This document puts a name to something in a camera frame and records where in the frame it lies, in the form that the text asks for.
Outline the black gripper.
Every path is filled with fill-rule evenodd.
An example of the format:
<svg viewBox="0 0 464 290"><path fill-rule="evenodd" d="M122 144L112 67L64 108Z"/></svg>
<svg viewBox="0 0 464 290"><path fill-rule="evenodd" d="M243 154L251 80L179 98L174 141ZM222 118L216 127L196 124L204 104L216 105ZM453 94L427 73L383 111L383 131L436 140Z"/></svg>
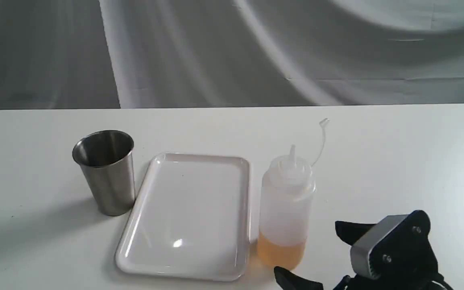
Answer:
<svg viewBox="0 0 464 290"><path fill-rule="evenodd" d="M337 237L352 246L375 224L335 222ZM275 281L282 290L323 290L323 284L304 279L293 272L275 266ZM334 290L452 290L443 275L434 269L412 269L411 271L370 270L357 273L354 277L344 276Z"/></svg>

